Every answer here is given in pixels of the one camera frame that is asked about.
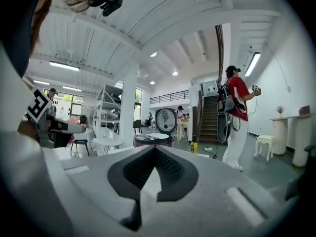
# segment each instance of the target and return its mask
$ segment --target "red shirt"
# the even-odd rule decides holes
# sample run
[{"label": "red shirt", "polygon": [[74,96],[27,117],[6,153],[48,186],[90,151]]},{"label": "red shirt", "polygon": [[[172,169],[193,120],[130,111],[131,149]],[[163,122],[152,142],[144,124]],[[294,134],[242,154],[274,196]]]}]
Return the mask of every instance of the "red shirt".
[{"label": "red shirt", "polygon": [[246,101],[243,100],[244,96],[250,94],[247,89],[246,84],[240,77],[228,78],[227,84],[233,96],[233,100],[237,99],[241,104],[245,106],[245,109],[246,109],[246,110],[243,110],[236,106],[236,108],[231,110],[229,113],[234,115],[235,117],[240,117],[241,119],[248,121],[247,104],[246,104]]}]

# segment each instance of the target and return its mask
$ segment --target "white pants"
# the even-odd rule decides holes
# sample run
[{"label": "white pants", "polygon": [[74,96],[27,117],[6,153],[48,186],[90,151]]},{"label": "white pants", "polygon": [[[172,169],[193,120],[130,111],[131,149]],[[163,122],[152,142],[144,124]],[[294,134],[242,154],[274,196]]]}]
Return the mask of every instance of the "white pants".
[{"label": "white pants", "polygon": [[[239,129],[239,118],[234,117],[233,126],[236,130]],[[238,131],[234,131],[231,126],[231,134],[227,140],[228,147],[223,156],[223,162],[228,164],[230,167],[238,167],[238,159],[241,155],[243,147],[246,143],[248,132],[248,122],[240,119],[240,129]]]}]

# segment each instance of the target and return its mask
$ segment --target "ceiling light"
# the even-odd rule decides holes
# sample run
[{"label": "ceiling light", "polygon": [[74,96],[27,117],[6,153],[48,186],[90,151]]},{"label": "ceiling light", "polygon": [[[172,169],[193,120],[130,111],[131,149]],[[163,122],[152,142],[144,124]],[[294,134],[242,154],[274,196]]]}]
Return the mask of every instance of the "ceiling light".
[{"label": "ceiling light", "polygon": [[252,60],[250,62],[250,65],[249,65],[249,67],[248,67],[248,69],[246,71],[245,77],[248,77],[251,74],[251,72],[255,68],[260,56],[261,56],[261,53],[259,53],[259,52],[255,52],[254,53],[254,55],[252,57]]},{"label": "ceiling light", "polygon": [[45,85],[49,85],[49,83],[44,82],[44,81],[36,81],[36,80],[33,80],[33,82],[35,82],[35,83],[40,83],[40,84],[45,84]]},{"label": "ceiling light", "polygon": [[54,66],[54,67],[59,67],[59,68],[63,68],[63,69],[70,69],[70,70],[73,70],[73,71],[80,71],[80,68],[78,68],[78,67],[70,66],[70,65],[67,65],[67,64],[63,64],[63,63],[50,61],[49,64]]},{"label": "ceiling light", "polygon": [[75,89],[75,88],[70,88],[70,87],[66,87],[66,86],[63,86],[64,89],[71,89],[71,90],[75,90],[75,91],[81,91],[81,89]]}]

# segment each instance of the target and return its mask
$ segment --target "headset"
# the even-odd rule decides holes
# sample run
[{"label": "headset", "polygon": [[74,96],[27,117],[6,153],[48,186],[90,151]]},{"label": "headset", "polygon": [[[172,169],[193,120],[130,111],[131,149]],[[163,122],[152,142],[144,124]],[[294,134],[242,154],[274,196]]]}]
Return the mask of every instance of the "headset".
[{"label": "headset", "polygon": [[100,8],[103,10],[102,15],[104,17],[108,17],[113,12],[121,8],[123,0],[92,0],[87,1],[87,4],[90,7],[100,6]]}]

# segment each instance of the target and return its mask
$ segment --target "hair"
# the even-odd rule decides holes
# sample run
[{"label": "hair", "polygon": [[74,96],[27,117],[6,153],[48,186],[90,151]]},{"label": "hair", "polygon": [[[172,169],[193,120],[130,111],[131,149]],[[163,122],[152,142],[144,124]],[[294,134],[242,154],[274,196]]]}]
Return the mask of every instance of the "hair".
[{"label": "hair", "polygon": [[[40,26],[49,13],[49,8],[53,0],[46,0],[41,9],[34,14],[34,24],[32,26],[33,34],[31,41],[30,56],[33,54],[36,44],[40,41]],[[65,3],[70,7],[73,12],[84,12],[89,9],[86,1],[79,0],[65,0]]]}]

